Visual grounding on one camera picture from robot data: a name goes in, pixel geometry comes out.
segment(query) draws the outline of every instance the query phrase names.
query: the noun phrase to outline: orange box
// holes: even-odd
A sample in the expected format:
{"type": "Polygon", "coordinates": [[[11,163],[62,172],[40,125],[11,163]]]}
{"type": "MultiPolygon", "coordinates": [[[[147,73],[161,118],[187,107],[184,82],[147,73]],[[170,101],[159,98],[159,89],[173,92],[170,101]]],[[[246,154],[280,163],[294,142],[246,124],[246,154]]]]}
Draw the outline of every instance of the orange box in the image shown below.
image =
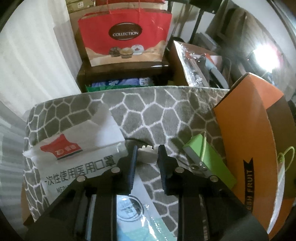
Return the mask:
{"type": "MultiPolygon", "coordinates": [[[[267,230],[277,192],[277,156],[296,148],[296,127],[283,93],[246,73],[214,108],[224,142],[227,167],[237,179],[232,191],[267,230]]],[[[285,156],[285,168],[292,152],[285,156]]],[[[296,196],[296,161],[285,173],[284,196],[272,238],[283,226],[296,196]]]]}

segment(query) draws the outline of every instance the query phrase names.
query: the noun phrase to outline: black banner label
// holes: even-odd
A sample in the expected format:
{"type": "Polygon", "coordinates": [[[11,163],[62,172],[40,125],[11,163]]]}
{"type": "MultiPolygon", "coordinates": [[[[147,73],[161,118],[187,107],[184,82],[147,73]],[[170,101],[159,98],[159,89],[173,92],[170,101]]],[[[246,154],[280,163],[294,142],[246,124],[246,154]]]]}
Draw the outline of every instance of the black banner label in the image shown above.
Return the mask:
{"type": "Polygon", "coordinates": [[[245,181],[245,194],[244,205],[249,211],[253,211],[254,193],[255,193],[255,176],[253,158],[247,163],[244,160],[244,181],[245,181]]]}

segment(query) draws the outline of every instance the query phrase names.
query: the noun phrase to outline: white curtain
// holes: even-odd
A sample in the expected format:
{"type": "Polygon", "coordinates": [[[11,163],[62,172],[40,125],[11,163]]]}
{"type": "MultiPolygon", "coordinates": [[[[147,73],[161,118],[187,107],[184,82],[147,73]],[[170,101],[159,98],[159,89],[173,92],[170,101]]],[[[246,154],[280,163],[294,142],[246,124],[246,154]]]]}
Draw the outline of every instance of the white curtain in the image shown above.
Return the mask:
{"type": "Polygon", "coordinates": [[[23,120],[0,102],[0,209],[22,237],[26,232],[20,205],[25,126],[23,120]]]}
{"type": "Polygon", "coordinates": [[[33,105],[80,93],[80,66],[65,0],[24,0],[0,32],[0,101],[26,121],[33,105]]]}

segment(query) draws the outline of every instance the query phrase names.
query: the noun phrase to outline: gray patterned blanket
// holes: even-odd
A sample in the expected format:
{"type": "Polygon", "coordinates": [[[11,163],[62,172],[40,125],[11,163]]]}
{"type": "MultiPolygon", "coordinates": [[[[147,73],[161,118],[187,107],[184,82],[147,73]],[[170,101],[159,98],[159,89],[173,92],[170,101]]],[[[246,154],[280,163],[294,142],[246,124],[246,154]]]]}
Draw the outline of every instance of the gray patterned blanket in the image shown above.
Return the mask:
{"type": "MultiPolygon", "coordinates": [[[[182,147],[192,136],[207,131],[207,141],[225,159],[223,141],[212,108],[227,90],[193,87],[142,87],[68,96],[36,105],[26,127],[24,150],[90,119],[98,103],[106,103],[124,137],[154,147],[165,144],[169,156],[188,168],[182,147]]],[[[137,171],[169,230],[178,229],[178,200],[163,193],[157,165],[138,163],[137,171]]],[[[48,207],[38,169],[25,158],[24,183],[34,220],[48,207]]]]}

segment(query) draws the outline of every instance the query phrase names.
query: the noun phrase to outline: white connector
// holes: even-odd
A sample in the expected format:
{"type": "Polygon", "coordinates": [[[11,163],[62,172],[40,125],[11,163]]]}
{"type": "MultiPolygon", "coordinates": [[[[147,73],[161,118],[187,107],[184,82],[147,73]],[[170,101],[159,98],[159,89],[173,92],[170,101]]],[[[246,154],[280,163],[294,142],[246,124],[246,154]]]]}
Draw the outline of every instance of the white connector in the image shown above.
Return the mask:
{"type": "Polygon", "coordinates": [[[142,146],[142,148],[138,149],[137,161],[144,163],[156,163],[157,158],[157,149],[152,149],[152,146],[142,146]]]}

